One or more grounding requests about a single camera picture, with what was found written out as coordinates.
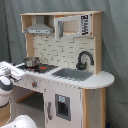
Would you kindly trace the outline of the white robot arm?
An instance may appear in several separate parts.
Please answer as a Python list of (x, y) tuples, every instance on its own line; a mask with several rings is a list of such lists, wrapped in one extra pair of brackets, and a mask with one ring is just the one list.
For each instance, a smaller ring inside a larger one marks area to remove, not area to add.
[[(6, 61), (0, 62), (0, 107), (9, 103), (13, 91), (11, 79), (20, 80), (24, 75), (24, 71), (12, 64)], [(0, 128), (37, 128), (37, 125), (28, 115), (20, 115)]]

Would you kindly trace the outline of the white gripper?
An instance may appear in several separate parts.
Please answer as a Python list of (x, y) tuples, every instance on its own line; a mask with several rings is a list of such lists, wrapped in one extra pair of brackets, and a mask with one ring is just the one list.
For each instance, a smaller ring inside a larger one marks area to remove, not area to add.
[(20, 80), (25, 75), (25, 72), (12, 64), (2, 61), (0, 62), (0, 76), (1, 75), (6, 77), (11, 76), (16, 80)]

